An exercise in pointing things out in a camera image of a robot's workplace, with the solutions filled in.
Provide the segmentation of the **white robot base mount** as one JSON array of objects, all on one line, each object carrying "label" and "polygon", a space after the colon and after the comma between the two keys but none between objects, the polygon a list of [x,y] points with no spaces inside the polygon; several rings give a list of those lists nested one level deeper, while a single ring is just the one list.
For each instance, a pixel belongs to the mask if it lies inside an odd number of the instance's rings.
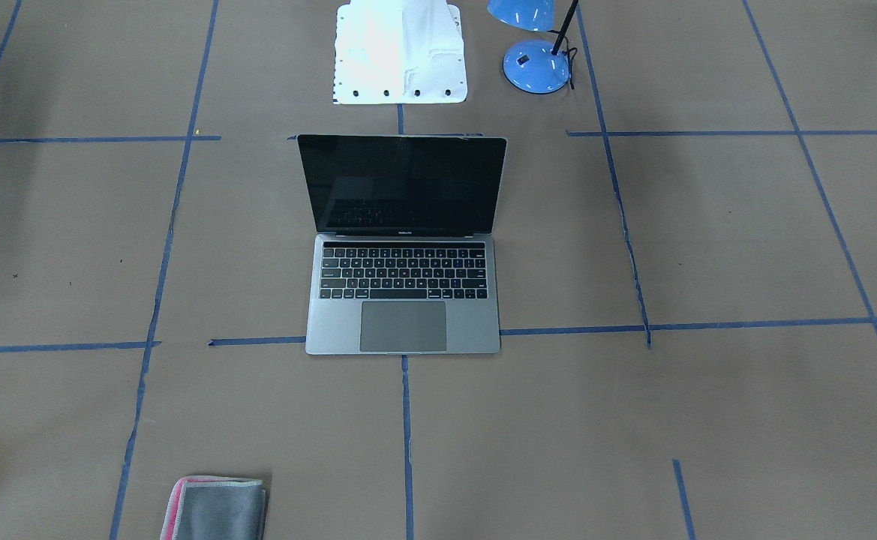
[{"label": "white robot base mount", "polygon": [[460,10],[446,1],[350,1],[336,11],[332,102],[458,104],[468,95]]}]

